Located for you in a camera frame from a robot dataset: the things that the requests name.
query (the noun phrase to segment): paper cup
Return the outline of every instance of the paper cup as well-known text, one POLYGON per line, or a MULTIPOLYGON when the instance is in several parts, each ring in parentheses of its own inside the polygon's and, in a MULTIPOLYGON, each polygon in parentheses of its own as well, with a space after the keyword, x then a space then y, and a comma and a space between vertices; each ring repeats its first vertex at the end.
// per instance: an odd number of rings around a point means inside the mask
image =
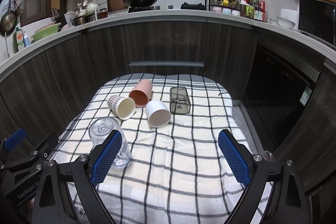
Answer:
POLYGON ((170 122, 171 114, 160 100, 152 100, 146 105, 148 123, 152 127, 163 127, 170 122))
POLYGON ((122 120, 127 120, 133 116, 135 112, 135 102, 132 98, 120 97, 112 95, 107 100, 107 105, 122 120))
POLYGON ((143 79, 131 90, 128 97, 132 98, 137 107, 144 107, 152 95, 153 84, 148 79, 143 79))

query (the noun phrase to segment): black microwave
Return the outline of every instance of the black microwave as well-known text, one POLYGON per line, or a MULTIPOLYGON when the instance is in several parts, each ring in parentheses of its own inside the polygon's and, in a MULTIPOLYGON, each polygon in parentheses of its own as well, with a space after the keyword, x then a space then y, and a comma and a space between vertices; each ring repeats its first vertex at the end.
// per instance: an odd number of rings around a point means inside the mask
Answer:
POLYGON ((298 29, 321 42, 336 46, 336 5, 321 0, 300 0, 298 29))

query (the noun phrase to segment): checkered tablecloth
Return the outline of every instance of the checkered tablecloth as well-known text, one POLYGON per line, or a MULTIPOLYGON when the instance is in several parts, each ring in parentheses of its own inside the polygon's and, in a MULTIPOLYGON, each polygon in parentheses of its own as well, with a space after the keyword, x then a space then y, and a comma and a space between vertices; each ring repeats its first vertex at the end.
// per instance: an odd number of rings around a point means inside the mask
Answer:
MULTIPOLYGON (((89 154, 93 148, 90 125, 100 117, 116 117, 107 99, 115 94, 128 97, 141 79, 152 81, 152 99, 162 100, 168 108, 170 88, 185 86, 191 110, 172 115, 161 128, 149 126, 144 108, 137 108, 127 121, 118 119, 132 158, 124 169, 111 168, 97 186, 102 201, 121 223, 224 223, 244 187, 218 148, 218 134, 227 128, 239 143, 248 144, 232 117, 229 93, 207 78, 133 74, 106 83, 68 125, 52 158, 63 163, 89 154)), ((252 223, 259 223, 270 188, 268 183, 252 223)), ((81 210, 74 185, 69 183, 69 189, 81 210)))

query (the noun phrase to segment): screw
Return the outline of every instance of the screw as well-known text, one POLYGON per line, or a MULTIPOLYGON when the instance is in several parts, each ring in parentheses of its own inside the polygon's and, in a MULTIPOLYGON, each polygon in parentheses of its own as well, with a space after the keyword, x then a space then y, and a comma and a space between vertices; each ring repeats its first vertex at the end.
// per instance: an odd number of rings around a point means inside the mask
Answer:
POLYGON ((87 160, 87 155, 83 154, 79 156, 79 161, 86 161, 87 160))
POLYGON ((286 160, 286 164, 287 164, 288 166, 292 166, 292 165, 293 165, 293 161, 292 161, 292 160, 286 160))
POLYGON ((49 160, 49 161, 47 162, 47 165, 48 165, 48 166, 53 166, 55 163, 56 163, 55 160, 49 160))
POLYGON ((253 159, 254 159, 255 161, 261 161, 261 160, 263 159, 263 157, 260 156, 260 155, 258 155, 258 154, 255 154, 255 155, 253 155, 253 159))

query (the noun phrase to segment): blue textured pad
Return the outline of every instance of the blue textured pad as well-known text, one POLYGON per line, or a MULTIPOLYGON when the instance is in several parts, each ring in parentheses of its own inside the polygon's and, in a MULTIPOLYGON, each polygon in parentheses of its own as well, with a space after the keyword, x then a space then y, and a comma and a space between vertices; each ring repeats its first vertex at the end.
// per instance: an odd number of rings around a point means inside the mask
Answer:
POLYGON ((231 140, 221 131, 218 135, 218 146, 229 164, 236 180, 247 187, 250 183, 247 163, 243 160, 231 140))
POLYGON ((14 149, 26 137, 26 130, 20 128, 13 133, 7 140, 5 140, 5 150, 10 151, 14 149))
POLYGON ((91 184, 96 187, 105 180, 112 163, 114 162, 122 145, 123 137, 118 131, 100 154, 92 168, 91 184))

